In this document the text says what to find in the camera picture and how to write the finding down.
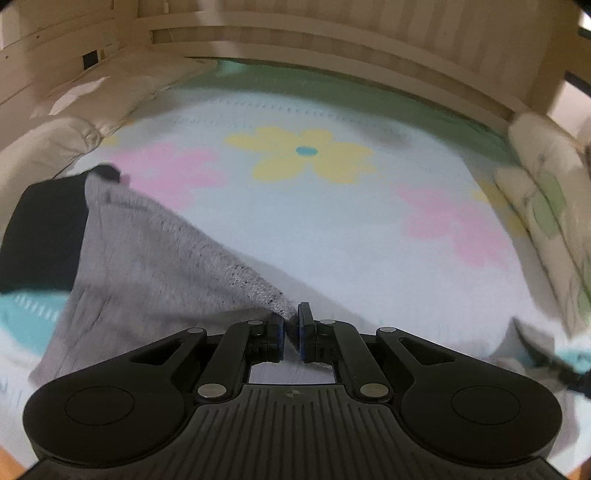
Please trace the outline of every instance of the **teal fabric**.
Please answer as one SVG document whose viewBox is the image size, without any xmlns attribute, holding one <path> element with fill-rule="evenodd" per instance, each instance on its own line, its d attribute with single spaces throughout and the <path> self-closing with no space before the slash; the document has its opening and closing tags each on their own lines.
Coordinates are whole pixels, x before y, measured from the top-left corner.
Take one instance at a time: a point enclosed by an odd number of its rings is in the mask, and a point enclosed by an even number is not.
<svg viewBox="0 0 591 480">
<path fill-rule="evenodd" d="M 0 295 L 0 328 L 24 349 L 43 355 L 68 295 L 33 291 Z"/>
</svg>

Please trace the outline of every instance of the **wooden crib rail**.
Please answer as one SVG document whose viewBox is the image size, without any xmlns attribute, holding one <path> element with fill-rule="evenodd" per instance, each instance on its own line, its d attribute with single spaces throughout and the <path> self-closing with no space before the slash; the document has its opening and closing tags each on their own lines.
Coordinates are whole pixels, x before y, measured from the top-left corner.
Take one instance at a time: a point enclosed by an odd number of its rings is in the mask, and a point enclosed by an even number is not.
<svg viewBox="0 0 591 480">
<path fill-rule="evenodd" d="M 543 69 L 544 86 L 538 72 L 578 15 L 570 0 L 116 0 L 118 8 L 128 43 L 351 74 L 498 131 L 532 95 L 535 104 L 554 94 L 564 66 Z"/>
</svg>

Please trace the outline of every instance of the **flower print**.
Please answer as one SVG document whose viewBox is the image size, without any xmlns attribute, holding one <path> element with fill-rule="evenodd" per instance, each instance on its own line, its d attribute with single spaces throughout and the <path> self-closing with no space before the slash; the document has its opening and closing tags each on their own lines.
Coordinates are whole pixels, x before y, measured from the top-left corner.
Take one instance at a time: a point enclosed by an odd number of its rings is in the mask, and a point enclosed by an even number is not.
<svg viewBox="0 0 591 480">
<path fill-rule="evenodd" d="M 129 176 L 129 186 L 172 210 L 191 205 L 194 190 L 223 186 L 225 175 L 211 167 L 217 154 L 204 148 L 183 150 L 159 142 L 139 150 L 115 154 L 110 162 Z"/>
<path fill-rule="evenodd" d="M 445 190 L 398 186 L 394 193 L 412 210 L 402 222 L 403 232 L 417 239 L 449 238 L 456 255 L 468 265 L 505 265 L 511 241 L 498 224 L 469 202 Z"/>
<path fill-rule="evenodd" d="M 305 130 L 298 135 L 279 127 L 259 127 L 254 135 L 230 135 L 226 143 L 265 155 L 252 171 L 253 178 L 259 181 L 291 179 L 308 165 L 318 176 L 333 183 L 355 183 L 361 174 L 375 172 L 375 167 L 366 161 L 373 150 L 334 141 L 332 133 L 322 129 Z"/>
</svg>

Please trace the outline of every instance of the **gray fabric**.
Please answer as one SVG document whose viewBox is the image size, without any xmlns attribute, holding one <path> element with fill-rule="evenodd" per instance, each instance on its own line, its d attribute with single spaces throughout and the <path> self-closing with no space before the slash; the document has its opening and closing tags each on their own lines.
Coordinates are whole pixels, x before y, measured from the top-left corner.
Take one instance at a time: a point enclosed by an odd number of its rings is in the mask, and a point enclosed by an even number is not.
<svg viewBox="0 0 591 480">
<path fill-rule="evenodd" d="M 271 312 L 295 318 L 280 291 L 153 200 L 92 174 L 86 202 L 74 288 L 32 382 L 45 384 L 192 326 L 214 335 Z"/>
</svg>

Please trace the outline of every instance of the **white cushion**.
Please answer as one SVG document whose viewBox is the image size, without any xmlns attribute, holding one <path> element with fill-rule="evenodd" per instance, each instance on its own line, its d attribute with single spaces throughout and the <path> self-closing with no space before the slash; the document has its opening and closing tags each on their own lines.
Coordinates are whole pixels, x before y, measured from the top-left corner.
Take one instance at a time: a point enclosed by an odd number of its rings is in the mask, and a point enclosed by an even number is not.
<svg viewBox="0 0 591 480">
<path fill-rule="evenodd" d="M 87 119 L 107 137 L 156 92 L 216 67 L 215 60 L 195 60 L 130 47 L 54 90 L 33 116 L 64 115 Z"/>
<path fill-rule="evenodd" d="M 34 128 L 0 151 L 0 241 L 25 189 L 53 178 L 100 141 L 90 123 L 67 116 Z"/>
</svg>

